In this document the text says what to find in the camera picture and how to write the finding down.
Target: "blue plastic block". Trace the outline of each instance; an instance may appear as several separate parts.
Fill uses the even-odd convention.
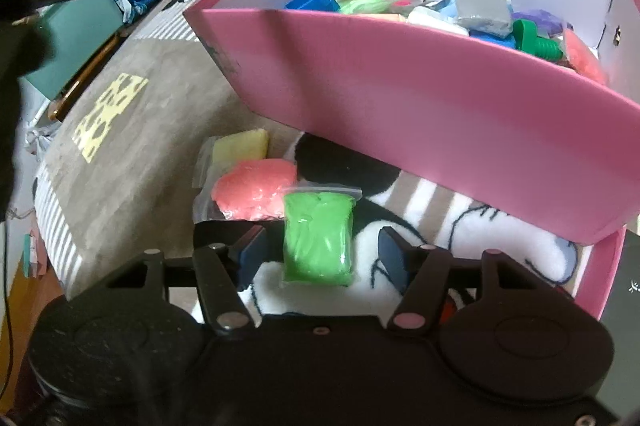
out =
[[[335,0],[292,0],[285,6],[288,10],[310,10],[315,12],[337,12],[340,10]]]
[[[485,42],[491,42],[492,44],[502,45],[503,47],[510,47],[511,49],[516,48],[516,39],[513,37],[513,34],[510,34],[505,38],[498,38],[493,34],[471,30],[469,31],[469,36],[477,38],[478,40],[484,40]]]

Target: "black cable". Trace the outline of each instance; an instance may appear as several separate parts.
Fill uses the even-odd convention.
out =
[[[2,300],[4,301],[6,330],[9,337],[9,363],[6,370],[6,377],[4,378],[4,384],[2,385],[2,390],[0,391],[0,400],[4,397],[6,390],[9,388],[11,372],[14,369],[14,331],[11,327],[11,314],[9,314],[9,274],[7,273],[7,259],[9,257],[9,230],[7,229],[6,222],[4,222],[4,226],[2,227],[4,228],[4,251],[2,252]]]

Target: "green plastic bolt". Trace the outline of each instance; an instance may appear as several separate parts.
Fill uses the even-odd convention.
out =
[[[558,42],[538,36],[536,23],[531,20],[514,20],[513,37],[516,39],[516,49],[520,51],[552,62],[562,60],[562,49]]]

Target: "green clay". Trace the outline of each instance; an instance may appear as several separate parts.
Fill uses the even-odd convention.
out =
[[[344,193],[294,192],[284,196],[284,279],[348,285],[351,272],[351,212]]]
[[[391,0],[340,0],[340,12],[343,15],[377,15],[385,13],[392,4]]]

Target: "pink box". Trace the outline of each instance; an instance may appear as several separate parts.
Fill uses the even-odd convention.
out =
[[[640,0],[513,0],[570,21],[610,88],[494,44],[288,1],[199,0],[185,16],[255,112],[597,243],[576,299],[599,315],[640,210]]]

